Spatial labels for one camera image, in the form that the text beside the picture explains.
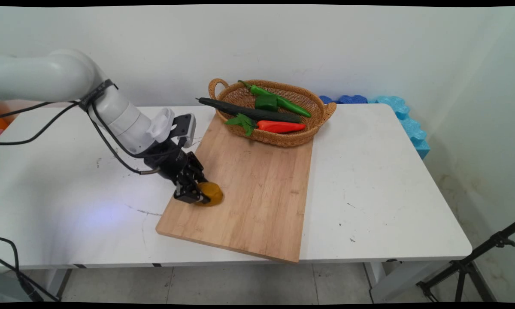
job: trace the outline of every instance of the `fake vegetable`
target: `fake vegetable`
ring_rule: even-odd
[[[283,121],[258,121],[257,128],[272,133],[287,133],[305,129],[302,123],[291,123]]]
[[[286,98],[283,98],[277,94],[274,94],[272,92],[269,92],[263,88],[259,88],[258,86],[256,85],[252,85],[250,86],[250,84],[248,84],[247,82],[244,82],[243,80],[239,80],[239,82],[241,82],[244,86],[246,86],[247,88],[250,88],[250,92],[252,94],[255,94],[256,96],[263,96],[265,94],[272,94],[273,96],[277,96],[277,104],[284,108],[284,109],[287,109],[291,112],[294,112],[296,114],[299,114],[299,115],[302,115],[302,116],[305,116],[305,117],[311,117],[311,114],[303,107],[297,105],[297,104],[293,104],[292,102],[290,102],[290,100],[286,99]]]
[[[277,105],[277,96],[271,94],[263,94],[256,98],[255,102],[256,109],[263,109],[264,111],[277,112],[279,106]]]
[[[256,123],[252,119],[248,118],[246,115],[237,114],[235,118],[231,118],[228,121],[225,121],[227,125],[240,125],[246,130],[246,136],[250,136],[254,129],[256,128]]]
[[[301,121],[300,117],[294,114],[262,111],[261,109],[242,107],[210,98],[199,98],[197,100],[201,104],[217,108],[220,111],[233,116],[244,114],[254,119],[254,121],[286,121],[295,123],[299,123]]]

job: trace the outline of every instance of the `scratch on table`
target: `scratch on table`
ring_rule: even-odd
[[[124,205],[128,206],[128,208],[130,208],[130,209],[133,209],[133,210],[136,210],[136,211],[139,211],[139,212],[142,212],[142,213],[146,213],[148,215],[160,215],[160,213],[152,213],[152,212],[144,211],[144,210],[141,210],[141,209],[135,209],[135,208],[133,208],[132,206],[130,206],[128,204],[124,204]]]
[[[147,250],[147,243],[145,242],[145,231],[143,228],[145,227],[145,220],[148,217],[148,213],[145,215],[145,219],[143,219],[143,223],[141,224],[141,236],[143,237],[143,245],[145,246],[145,250]]]

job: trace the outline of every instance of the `basket handle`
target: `basket handle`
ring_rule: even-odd
[[[326,104],[326,109],[324,110],[324,115],[322,115],[322,124],[324,124],[328,119],[330,119],[330,116],[336,111],[336,102],[330,102]]]
[[[227,82],[225,82],[224,80],[222,80],[221,78],[212,79],[210,84],[208,85],[208,93],[210,94],[211,99],[214,99],[214,100],[216,99],[216,86],[219,83],[222,83],[223,86],[225,86],[225,88],[227,88],[229,86],[229,84]]]

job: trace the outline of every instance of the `blue foam block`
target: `blue foam block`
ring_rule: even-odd
[[[431,148],[429,147],[429,144],[426,141],[422,141],[419,145],[414,146],[420,155],[420,158],[422,160],[426,157],[426,155],[429,153]]]
[[[358,94],[356,96],[341,96],[339,98],[340,104],[362,104],[362,103],[368,103],[368,100],[366,100],[365,97],[359,96]]]
[[[376,99],[376,103],[383,103],[391,106],[393,112],[395,112],[395,115],[397,115],[397,118],[400,120],[406,119],[410,112],[410,107],[407,107],[404,100],[399,97],[380,96]]]
[[[410,137],[410,141],[414,146],[420,145],[424,141],[427,134],[425,131],[420,129],[420,123],[418,121],[415,121],[410,117],[399,121],[401,125],[403,125],[406,134]]]
[[[332,99],[328,98],[327,96],[319,96],[319,98],[322,100],[322,103],[324,103],[324,104],[328,104],[328,103],[332,102]]]

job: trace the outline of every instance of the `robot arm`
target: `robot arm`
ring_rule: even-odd
[[[0,56],[0,100],[67,102],[83,98],[108,77],[87,55],[71,49],[53,51],[40,58]],[[151,120],[115,87],[95,101],[101,119],[128,151],[137,154],[154,142],[147,133]],[[101,125],[93,109],[91,119]]]
[[[109,78],[81,51],[60,49],[40,58],[0,56],[0,100],[67,102],[87,97],[104,82],[110,82]],[[176,186],[175,198],[187,203],[210,202],[197,185],[207,181],[202,165],[192,152],[179,147],[192,145],[193,114],[175,117],[164,108],[151,121],[116,86],[104,88],[92,106],[82,105],[91,120],[116,137],[132,156],[144,158],[147,166],[171,180]],[[180,145],[171,140],[174,136],[180,138]]]

